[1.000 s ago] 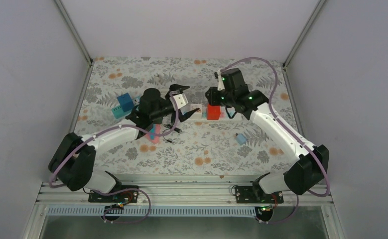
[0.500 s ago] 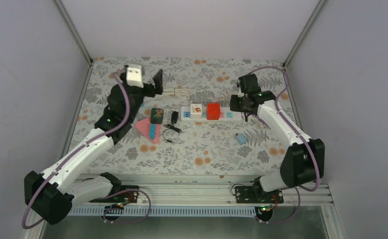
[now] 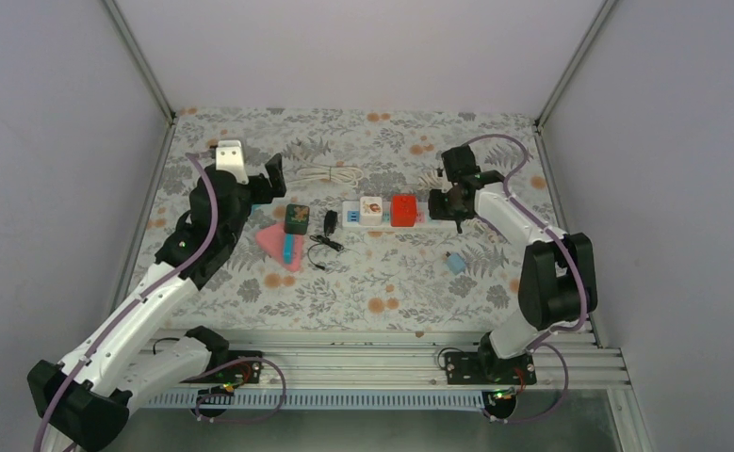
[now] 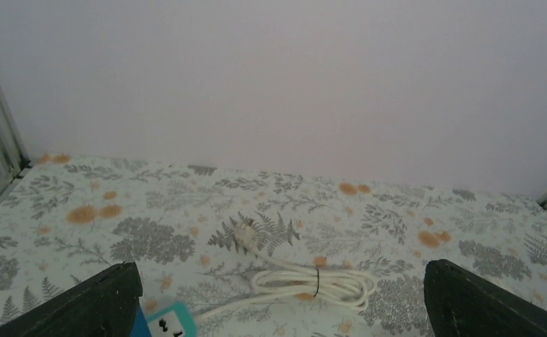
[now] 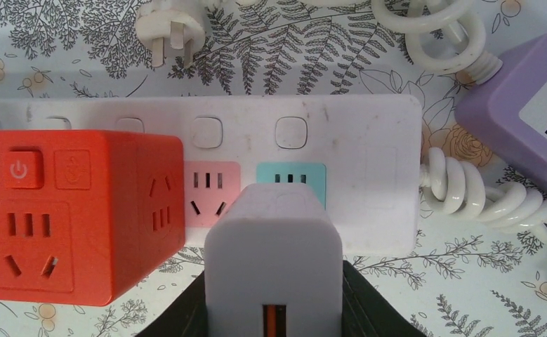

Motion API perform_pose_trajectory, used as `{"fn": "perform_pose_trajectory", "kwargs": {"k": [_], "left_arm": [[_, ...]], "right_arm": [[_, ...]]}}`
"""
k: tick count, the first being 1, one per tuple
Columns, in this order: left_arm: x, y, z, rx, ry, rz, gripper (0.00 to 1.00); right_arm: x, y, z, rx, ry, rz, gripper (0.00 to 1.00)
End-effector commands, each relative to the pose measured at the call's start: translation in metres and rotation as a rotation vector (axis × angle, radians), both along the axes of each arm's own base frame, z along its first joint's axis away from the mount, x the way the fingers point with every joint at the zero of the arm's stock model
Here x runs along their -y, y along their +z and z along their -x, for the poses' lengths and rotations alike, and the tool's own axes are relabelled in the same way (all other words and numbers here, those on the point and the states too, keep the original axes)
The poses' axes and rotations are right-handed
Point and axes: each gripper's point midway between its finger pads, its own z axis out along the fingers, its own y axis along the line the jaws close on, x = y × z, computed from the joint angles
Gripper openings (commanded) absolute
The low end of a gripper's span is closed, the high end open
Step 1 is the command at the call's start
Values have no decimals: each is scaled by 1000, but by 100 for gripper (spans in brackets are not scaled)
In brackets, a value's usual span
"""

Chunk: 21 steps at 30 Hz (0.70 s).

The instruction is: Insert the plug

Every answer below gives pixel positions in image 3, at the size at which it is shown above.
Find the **pale blue small charger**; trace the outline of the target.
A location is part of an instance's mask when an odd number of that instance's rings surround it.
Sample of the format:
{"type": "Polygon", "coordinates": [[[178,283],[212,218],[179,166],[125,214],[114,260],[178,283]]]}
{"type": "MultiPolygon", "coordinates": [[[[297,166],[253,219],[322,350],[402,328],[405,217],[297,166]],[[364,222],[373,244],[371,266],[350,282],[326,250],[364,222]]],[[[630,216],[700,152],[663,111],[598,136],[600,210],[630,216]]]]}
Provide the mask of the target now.
{"type": "Polygon", "coordinates": [[[466,270],[466,264],[465,264],[464,259],[457,253],[448,252],[446,254],[445,263],[449,271],[452,272],[454,275],[459,275],[461,273],[464,273],[466,270]]]}

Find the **dark green cube adapter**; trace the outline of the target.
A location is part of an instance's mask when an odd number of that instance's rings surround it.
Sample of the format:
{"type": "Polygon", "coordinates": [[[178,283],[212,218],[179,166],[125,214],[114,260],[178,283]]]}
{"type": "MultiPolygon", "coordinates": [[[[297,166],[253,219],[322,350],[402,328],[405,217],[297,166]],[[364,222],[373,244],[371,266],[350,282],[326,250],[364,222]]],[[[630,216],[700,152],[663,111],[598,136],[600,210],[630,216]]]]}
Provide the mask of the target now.
{"type": "Polygon", "coordinates": [[[310,218],[310,207],[304,204],[288,204],[285,208],[284,232],[306,235],[310,218]]]}

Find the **red cube socket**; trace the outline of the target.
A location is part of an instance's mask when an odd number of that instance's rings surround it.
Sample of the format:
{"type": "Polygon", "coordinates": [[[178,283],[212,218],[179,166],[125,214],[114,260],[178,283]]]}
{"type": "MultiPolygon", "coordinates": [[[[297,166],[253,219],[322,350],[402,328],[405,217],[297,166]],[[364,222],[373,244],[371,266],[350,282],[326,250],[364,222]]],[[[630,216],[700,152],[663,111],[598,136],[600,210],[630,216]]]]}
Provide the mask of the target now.
{"type": "Polygon", "coordinates": [[[410,228],[416,225],[417,201],[414,195],[399,194],[390,203],[390,224],[397,228],[410,228]]]}

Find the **white cube adapter with tiger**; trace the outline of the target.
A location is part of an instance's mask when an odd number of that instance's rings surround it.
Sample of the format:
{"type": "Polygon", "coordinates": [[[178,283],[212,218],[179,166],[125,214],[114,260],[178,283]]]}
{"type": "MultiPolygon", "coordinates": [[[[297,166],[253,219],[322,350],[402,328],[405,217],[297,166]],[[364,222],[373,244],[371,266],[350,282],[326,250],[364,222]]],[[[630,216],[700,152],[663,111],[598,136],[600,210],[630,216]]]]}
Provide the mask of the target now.
{"type": "Polygon", "coordinates": [[[383,223],[383,199],[363,196],[359,200],[359,219],[362,226],[379,226],[383,223]]]}

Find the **light blue plug adapter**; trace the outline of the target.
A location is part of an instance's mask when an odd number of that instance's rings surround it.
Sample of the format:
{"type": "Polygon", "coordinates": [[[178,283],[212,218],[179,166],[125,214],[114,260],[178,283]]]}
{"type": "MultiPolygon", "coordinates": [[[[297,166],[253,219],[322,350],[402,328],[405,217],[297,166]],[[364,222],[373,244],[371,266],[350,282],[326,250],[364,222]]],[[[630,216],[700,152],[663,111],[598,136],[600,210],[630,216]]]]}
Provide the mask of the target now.
{"type": "Polygon", "coordinates": [[[284,236],[284,245],[283,245],[283,260],[284,263],[289,265],[293,262],[293,255],[294,255],[294,245],[295,245],[295,235],[294,234],[286,234],[284,236]]]}

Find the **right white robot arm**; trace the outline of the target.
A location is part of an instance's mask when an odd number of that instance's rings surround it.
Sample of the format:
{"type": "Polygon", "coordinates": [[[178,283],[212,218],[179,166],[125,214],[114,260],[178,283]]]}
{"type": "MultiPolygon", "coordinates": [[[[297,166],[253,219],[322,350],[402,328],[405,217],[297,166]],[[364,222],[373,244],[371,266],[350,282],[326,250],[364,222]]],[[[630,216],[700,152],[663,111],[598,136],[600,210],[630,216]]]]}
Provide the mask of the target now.
{"type": "Polygon", "coordinates": [[[479,219],[522,251],[518,310],[487,332],[477,351],[480,376],[500,383],[525,369],[549,336],[583,327],[597,304],[593,246],[585,234],[538,218],[511,191],[508,177],[479,168],[469,146],[451,148],[442,159],[451,187],[431,190],[431,218],[457,226],[479,219]]]}

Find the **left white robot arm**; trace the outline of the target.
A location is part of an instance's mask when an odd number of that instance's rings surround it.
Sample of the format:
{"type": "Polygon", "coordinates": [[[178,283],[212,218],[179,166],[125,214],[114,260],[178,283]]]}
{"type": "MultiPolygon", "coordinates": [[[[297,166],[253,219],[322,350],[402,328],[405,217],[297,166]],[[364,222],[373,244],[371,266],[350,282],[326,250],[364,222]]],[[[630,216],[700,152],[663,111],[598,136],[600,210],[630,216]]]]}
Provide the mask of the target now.
{"type": "Polygon", "coordinates": [[[286,192],[278,154],[264,173],[248,175],[242,151],[220,148],[214,163],[198,173],[189,209],[136,288],[80,345],[29,371],[41,419],[35,450],[102,450],[136,411],[178,384],[212,382],[219,396],[255,375],[259,356],[232,356],[227,340],[206,327],[139,357],[174,308],[197,295],[231,257],[253,208],[286,192]]]}

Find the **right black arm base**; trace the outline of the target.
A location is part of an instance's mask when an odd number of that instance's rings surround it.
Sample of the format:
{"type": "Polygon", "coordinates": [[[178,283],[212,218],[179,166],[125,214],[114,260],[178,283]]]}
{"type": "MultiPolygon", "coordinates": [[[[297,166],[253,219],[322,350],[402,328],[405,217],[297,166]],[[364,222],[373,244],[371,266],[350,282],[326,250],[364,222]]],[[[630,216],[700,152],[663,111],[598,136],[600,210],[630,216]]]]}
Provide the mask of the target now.
{"type": "Polygon", "coordinates": [[[481,391],[482,411],[490,420],[507,420],[515,411],[518,396],[537,382],[532,356],[495,359],[483,352],[445,347],[438,352],[437,365],[448,385],[488,385],[481,391]]]}

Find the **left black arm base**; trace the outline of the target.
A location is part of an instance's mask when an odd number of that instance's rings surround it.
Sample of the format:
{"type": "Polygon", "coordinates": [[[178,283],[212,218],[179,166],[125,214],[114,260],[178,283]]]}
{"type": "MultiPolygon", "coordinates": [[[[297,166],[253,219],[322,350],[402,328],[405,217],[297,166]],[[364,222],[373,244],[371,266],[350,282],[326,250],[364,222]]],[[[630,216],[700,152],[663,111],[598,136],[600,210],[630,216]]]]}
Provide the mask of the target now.
{"type": "Polygon", "coordinates": [[[214,395],[214,397],[209,397],[203,401],[199,409],[192,408],[191,410],[209,418],[223,415],[226,412],[223,405],[233,400],[238,388],[259,382],[261,366],[260,362],[242,362],[228,365],[214,374],[193,379],[192,383],[207,385],[205,389],[198,391],[198,400],[207,395],[214,395]]]}

